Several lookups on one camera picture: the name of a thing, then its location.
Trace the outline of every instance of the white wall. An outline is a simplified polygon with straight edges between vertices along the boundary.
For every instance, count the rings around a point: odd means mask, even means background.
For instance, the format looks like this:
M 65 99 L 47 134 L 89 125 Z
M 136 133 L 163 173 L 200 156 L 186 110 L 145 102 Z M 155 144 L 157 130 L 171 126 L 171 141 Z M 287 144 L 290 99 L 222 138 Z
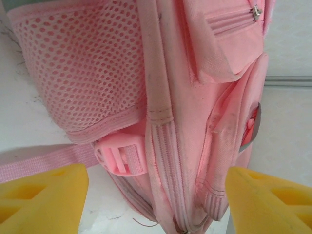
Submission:
M 266 87 L 250 168 L 312 187 L 312 89 Z
M 312 1 L 277 0 L 266 40 L 269 76 L 312 75 Z

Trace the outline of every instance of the backpack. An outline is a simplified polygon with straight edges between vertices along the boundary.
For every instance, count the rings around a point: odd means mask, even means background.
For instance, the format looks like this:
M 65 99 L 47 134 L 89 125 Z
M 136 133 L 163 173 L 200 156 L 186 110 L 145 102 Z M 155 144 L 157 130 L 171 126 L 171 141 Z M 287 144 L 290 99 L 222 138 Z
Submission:
M 99 162 L 166 233 L 222 218 L 227 171 L 247 167 L 260 125 L 273 0 L 3 4 L 51 118 L 79 145 L 0 166 L 1 182 Z

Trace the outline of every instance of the zipper pull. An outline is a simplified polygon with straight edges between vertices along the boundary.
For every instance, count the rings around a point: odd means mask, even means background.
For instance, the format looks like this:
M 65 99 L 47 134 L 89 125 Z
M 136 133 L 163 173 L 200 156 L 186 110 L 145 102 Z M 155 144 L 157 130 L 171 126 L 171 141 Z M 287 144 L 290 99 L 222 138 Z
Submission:
M 258 21 L 260 18 L 260 15 L 263 13 L 263 10 L 258 7 L 258 5 L 255 5 L 251 10 L 254 21 Z

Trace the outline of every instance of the zipper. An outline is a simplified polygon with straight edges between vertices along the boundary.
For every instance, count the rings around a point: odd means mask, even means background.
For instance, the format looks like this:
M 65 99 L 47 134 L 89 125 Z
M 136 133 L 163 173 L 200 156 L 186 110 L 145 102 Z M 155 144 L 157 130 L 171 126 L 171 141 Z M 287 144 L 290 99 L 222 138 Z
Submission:
M 207 22 L 211 26 L 214 34 L 218 36 L 223 33 L 237 31 L 256 23 L 260 19 L 262 13 L 263 11 L 258 5 L 255 5 L 251 9 L 249 8 L 231 14 L 208 18 Z
M 184 195 L 184 179 L 181 169 L 181 153 L 177 143 L 177 129 L 173 121 L 164 125 L 152 125 L 153 147 L 162 187 L 174 213 L 176 229 L 181 234 L 196 232 L 199 225 L 190 221 Z
M 157 222 L 151 204 L 135 191 L 126 178 L 113 174 L 110 174 L 110 177 L 117 185 L 126 201 L 134 207 L 135 210 L 150 221 Z

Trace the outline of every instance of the strap adjuster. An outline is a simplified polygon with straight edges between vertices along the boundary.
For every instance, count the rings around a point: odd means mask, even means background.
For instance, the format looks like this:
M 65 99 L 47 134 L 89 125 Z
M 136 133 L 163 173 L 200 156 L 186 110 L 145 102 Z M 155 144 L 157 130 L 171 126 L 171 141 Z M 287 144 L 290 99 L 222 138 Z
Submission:
M 95 155 L 102 166 L 117 176 L 147 173 L 145 139 L 142 135 L 113 133 L 95 144 Z

